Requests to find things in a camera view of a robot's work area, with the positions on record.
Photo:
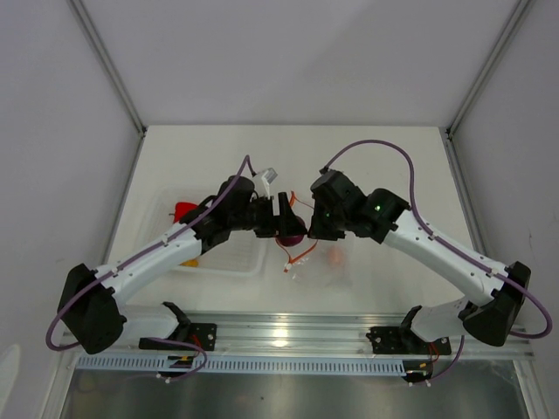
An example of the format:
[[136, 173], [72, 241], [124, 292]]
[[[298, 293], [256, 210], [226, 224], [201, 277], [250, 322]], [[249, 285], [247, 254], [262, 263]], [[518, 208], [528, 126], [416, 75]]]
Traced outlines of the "red toy bell pepper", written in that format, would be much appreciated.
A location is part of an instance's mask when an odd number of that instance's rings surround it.
[[189, 203], [189, 202], [176, 203], [174, 207], [174, 211], [172, 213], [173, 223], [178, 223], [183, 216], [185, 216], [192, 210], [195, 210], [196, 208], [197, 205], [195, 203]]

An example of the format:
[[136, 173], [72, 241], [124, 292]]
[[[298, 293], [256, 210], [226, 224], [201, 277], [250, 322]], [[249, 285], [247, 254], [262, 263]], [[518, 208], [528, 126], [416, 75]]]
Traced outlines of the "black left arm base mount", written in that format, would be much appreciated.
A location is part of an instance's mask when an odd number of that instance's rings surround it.
[[216, 341], [217, 324], [191, 323], [177, 326], [167, 338], [140, 338], [138, 347], [141, 350], [190, 350], [190, 347], [178, 345], [180, 342], [212, 352]]

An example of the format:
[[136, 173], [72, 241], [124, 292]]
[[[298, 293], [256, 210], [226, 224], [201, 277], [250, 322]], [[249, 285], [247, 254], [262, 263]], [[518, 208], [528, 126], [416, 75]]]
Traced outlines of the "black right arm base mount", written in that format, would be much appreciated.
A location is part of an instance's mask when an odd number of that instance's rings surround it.
[[452, 353], [448, 338], [426, 342], [411, 332], [401, 330], [398, 326], [373, 326], [365, 336], [374, 354], [450, 355]]

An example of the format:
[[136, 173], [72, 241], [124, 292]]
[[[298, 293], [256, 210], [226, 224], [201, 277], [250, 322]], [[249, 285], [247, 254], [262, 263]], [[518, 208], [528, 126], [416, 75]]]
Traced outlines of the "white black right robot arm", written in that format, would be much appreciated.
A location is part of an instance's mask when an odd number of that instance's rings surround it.
[[308, 235], [343, 239], [351, 232], [414, 258], [463, 294], [439, 306], [414, 306], [398, 339], [409, 352], [452, 335], [469, 334], [493, 347], [505, 344], [525, 300], [531, 270], [505, 265], [453, 242], [421, 224], [412, 207], [387, 189], [365, 195], [342, 172], [329, 170], [310, 187], [314, 213]]

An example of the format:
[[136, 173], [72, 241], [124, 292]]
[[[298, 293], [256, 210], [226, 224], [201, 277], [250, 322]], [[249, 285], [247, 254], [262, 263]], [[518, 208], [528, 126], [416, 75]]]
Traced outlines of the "purple toy onion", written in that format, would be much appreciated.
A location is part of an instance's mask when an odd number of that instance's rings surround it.
[[279, 237], [278, 242], [282, 246], [290, 248], [300, 244], [304, 238], [305, 235], [284, 236], [284, 237]]

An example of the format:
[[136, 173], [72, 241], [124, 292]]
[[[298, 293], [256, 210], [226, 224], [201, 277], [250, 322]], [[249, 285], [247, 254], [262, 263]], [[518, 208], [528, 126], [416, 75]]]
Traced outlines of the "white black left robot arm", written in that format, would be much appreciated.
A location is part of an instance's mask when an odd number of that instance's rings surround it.
[[157, 239], [116, 264], [95, 269], [85, 264], [67, 274], [57, 318], [87, 354], [110, 348], [131, 320], [128, 300], [167, 271], [198, 258], [229, 240], [234, 231], [258, 238], [291, 238], [307, 233], [287, 194], [272, 195], [276, 177], [265, 169], [251, 178], [234, 175], [215, 195], [207, 196]]

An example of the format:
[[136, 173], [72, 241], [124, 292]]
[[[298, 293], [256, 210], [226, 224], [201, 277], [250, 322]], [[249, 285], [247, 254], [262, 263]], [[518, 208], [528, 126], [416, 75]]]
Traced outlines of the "orange toy croissant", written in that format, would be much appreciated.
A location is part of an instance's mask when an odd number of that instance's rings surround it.
[[185, 262], [182, 262], [181, 266], [184, 266], [184, 267], [198, 267], [199, 266], [199, 261], [197, 259], [190, 259], [190, 260], [187, 260]]

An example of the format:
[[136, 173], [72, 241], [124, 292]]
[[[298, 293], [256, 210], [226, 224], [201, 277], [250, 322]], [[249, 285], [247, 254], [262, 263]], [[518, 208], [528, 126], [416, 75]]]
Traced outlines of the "clear zip bag orange zipper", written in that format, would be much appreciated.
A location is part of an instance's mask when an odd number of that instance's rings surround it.
[[[351, 286], [349, 277], [350, 252], [353, 248], [352, 236], [337, 241], [312, 239], [307, 236], [294, 247], [284, 247], [275, 238], [275, 243], [285, 252], [286, 262], [283, 273], [294, 282], [313, 288], [344, 289]], [[343, 266], [328, 264], [328, 249], [341, 248], [345, 253]]]

